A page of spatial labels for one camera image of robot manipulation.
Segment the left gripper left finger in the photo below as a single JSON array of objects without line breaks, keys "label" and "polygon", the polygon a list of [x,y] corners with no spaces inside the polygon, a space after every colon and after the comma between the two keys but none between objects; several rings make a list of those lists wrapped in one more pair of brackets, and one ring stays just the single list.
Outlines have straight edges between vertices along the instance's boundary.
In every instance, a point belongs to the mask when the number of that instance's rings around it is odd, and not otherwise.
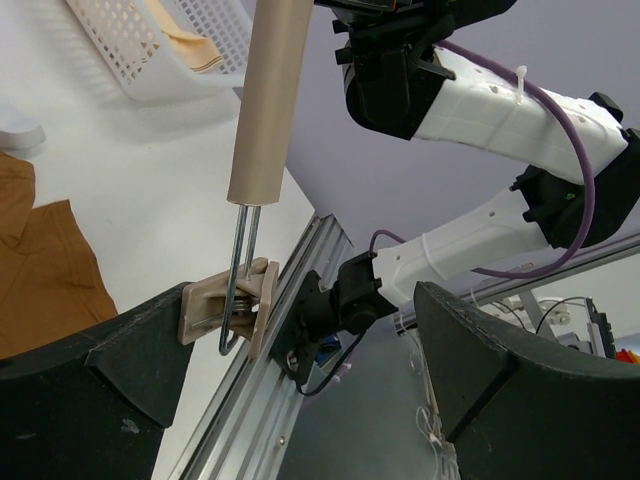
[{"label": "left gripper left finger", "polygon": [[151,477],[193,351],[183,289],[2,360],[2,478]]}]

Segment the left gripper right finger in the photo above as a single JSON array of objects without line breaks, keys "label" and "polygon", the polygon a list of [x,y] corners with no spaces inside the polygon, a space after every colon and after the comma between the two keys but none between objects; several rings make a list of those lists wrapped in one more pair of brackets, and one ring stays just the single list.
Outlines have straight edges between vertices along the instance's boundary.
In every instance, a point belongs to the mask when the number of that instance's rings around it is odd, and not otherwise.
[{"label": "left gripper right finger", "polygon": [[499,320],[431,282],[416,320],[464,479],[636,479],[639,368]]}]

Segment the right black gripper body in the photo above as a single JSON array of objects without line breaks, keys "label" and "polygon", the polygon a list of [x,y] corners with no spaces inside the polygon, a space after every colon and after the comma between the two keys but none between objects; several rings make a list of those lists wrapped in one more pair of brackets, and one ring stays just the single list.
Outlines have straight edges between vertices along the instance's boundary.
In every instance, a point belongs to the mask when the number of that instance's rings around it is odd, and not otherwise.
[{"label": "right black gripper body", "polygon": [[457,79],[436,55],[456,30],[507,12],[512,1],[316,1],[334,14],[346,107],[361,127],[410,140],[443,85]]}]

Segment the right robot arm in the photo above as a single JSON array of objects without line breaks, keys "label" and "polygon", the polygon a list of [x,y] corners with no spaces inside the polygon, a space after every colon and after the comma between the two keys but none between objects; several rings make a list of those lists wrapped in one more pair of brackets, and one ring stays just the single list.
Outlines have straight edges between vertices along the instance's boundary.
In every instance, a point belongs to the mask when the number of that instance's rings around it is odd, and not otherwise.
[{"label": "right robot arm", "polygon": [[[493,198],[520,162],[443,141],[404,141],[366,130],[347,112],[333,13],[311,17],[287,166],[322,216],[334,215],[357,250],[374,231],[404,239]],[[639,5],[635,1],[519,1],[458,30],[453,42],[536,85],[571,97],[609,95],[626,127],[639,124]]]}]

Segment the beige clip hanger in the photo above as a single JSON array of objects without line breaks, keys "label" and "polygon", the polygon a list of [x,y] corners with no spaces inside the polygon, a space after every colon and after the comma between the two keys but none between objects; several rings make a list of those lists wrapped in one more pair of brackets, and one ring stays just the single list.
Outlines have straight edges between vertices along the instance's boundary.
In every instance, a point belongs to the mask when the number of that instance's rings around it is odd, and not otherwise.
[{"label": "beige clip hanger", "polygon": [[227,199],[238,216],[228,270],[184,287],[177,339],[189,345],[216,331],[218,351],[240,338],[249,357],[263,349],[279,265],[255,255],[261,210],[280,199],[305,44],[310,1],[256,4]]}]

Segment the brown cotton underwear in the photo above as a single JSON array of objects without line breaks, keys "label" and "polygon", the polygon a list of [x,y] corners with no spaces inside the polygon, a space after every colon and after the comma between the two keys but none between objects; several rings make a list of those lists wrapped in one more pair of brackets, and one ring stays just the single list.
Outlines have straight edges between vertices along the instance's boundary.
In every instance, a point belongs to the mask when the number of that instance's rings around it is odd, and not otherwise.
[{"label": "brown cotton underwear", "polygon": [[35,208],[35,170],[1,155],[1,357],[114,318],[96,256],[71,204]]}]

